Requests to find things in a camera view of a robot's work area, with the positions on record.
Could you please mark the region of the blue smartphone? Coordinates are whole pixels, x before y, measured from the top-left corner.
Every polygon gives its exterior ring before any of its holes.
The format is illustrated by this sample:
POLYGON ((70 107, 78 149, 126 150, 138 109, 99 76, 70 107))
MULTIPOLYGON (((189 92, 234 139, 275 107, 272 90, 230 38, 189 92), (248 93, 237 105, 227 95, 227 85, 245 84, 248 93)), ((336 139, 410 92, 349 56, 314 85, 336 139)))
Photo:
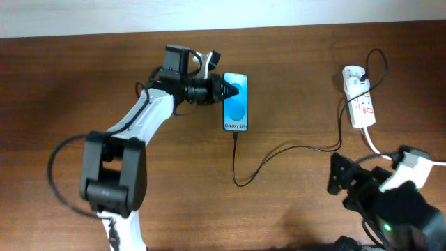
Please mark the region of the blue smartphone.
POLYGON ((248 131, 248 78, 241 73, 224 73, 224 80, 239 90, 224 101, 223 129, 234 132, 248 131))

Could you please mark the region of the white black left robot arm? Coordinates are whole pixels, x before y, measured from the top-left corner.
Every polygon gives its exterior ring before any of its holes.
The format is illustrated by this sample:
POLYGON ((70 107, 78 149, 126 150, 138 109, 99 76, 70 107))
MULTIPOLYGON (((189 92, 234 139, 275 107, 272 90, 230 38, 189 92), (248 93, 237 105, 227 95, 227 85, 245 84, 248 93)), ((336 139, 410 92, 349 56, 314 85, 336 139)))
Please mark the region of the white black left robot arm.
POLYGON ((86 136, 80 196, 102 221, 111 250, 147 250, 139 208, 147 189, 146 147, 184 101, 211 105, 239 88, 212 71, 220 53, 167 45, 162 66, 143 83, 132 109, 106 132, 86 136))

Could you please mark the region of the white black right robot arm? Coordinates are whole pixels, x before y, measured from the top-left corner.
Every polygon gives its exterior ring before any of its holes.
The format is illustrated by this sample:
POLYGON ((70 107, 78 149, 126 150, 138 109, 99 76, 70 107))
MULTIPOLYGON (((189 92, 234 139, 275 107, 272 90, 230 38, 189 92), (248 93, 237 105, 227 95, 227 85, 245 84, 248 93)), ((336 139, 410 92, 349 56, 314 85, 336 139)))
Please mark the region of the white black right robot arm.
POLYGON ((433 167, 430 155, 402 146, 386 156, 391 171, 362 168, 372 155, 354 161, 333 153, 328 193, 347 192, 344 208, 362 216, 384 250, 444 250, 445 216, 419 192, 433 167))

